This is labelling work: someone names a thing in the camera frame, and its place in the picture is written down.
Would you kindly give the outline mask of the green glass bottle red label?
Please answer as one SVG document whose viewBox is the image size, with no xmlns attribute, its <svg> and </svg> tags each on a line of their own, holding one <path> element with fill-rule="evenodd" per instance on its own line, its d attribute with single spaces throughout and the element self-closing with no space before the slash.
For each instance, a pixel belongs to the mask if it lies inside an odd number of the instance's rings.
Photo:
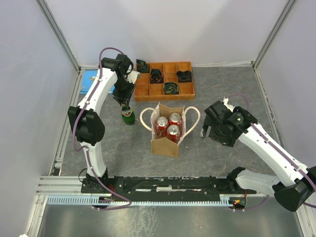
<svg viewBox="0 0 316 237">
<path fill-rule="evenodd" d="M 121 106 L 121 116 L 126 125 L 133 125 L 135 123 L 135 113 L 129 106 Z"/>
</svg>

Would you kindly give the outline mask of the red cola can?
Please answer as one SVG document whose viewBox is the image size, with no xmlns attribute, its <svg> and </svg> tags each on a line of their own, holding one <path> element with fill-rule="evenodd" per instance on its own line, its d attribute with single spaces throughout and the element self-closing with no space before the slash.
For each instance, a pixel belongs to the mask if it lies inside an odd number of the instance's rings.
<svg viewBox="0 0 316 237">
<path fill-rule="evenodd" d="M 180 128 L 177 125 L 170 125 L 166 131 L 166 137 L 174 142 L 174 143 L 178 143 L 180 140 L 180 136 L 181 136 L 181 131 Z"/>
<path fill-rule="evenodd" d="M 176 125 L 179 128 L 182 126 L 182 117 L 179 113 L 172 113 L 168 119 L 169 125 Z"/>
<path fill-rule="evenodd" d="M 169 127 L 169 121 L 166 117 L 159 117 L 155 122 L 155 132 L 158 137 L 165 137 Z"/>
</svg>

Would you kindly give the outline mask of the canvas tote bag cat print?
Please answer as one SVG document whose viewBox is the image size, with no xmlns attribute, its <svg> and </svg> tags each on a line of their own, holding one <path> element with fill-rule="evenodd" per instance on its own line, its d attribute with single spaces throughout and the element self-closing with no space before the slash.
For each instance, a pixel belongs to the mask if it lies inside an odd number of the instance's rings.
<svg viewBox="0 0 316 237">
<path fill-rule="evenodd" d="M 186 115 L 189 110 L 194 110 L 197 113 L 197 119 L 191 128 L 186 127 Z M 143 119 L 143 115 L 147 111 L 151 111 L 150 125 L 147 125 Z M 177 136 L 177 140 L 175 142 L 170 140 L 167 136 L 163 136 L 163 133 L 158 131 L 157 127 L 158 118 L 165 117 L 166 119 L 169 119 L 173 113 L 179 114 L 182 122 L 180 124 L 180 135 Z M 200 111 L 194 106 L 189 106 L 187 108 L 170 108 L 158 103 L 155 108 L 148 107 L 143 109 L 140 113 L 140 122 L 151 133 L 151 153 L 154 155 L 178 158 L 180 144 L 195 129 L 200 121 L 200 117 Z"/>
</svg>

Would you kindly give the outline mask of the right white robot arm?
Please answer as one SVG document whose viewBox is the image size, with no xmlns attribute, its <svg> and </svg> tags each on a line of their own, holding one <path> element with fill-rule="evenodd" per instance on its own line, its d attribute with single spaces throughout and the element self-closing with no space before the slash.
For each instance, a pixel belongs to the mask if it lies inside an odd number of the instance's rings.
<svg viewBox="0 0 316 237">
<path fill-rule="evenodd" d="M 234 169 L 226 181 L 232 193 L 254 190 L 273 196 L 286 210 L 295 212 L 316 192 L 316 169 L 307 167 L 290 155 L 264 130 L 246 109 L 216 101 L 205 109 L 202 138 L 210 137 L 223 146 L 240 141 L 257 154 L 274 175 L 255 173 L 242 167 Z"/>
</svg>

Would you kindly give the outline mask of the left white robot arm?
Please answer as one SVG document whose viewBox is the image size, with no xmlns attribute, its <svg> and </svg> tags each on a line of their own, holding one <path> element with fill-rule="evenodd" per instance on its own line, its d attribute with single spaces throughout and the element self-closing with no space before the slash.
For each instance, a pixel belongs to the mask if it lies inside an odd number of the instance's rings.
<svg viewBox="0 0 316 237">
<path fill-rule="evenodd" d="M 101 148 L 105 125 L 99 114 L 112 87 L 114 100 L 119 105 L 129 106 L 139 73 L 133 71 L 134 65 L 125 54 L 118 54 L 115 59 L 105 57 L 99 66 L 96 79 L 84 99 L 76 107 L 69 107 L 68 118 L 74 144 L 80 143 L 80 146 L 74 146 L 74 149 L 84 150 L 87 173 L 95 177 L 92 187 L 103 193 L 109 188 L 109 180 L 103 177 L 107 171 Z"/>
</svg>

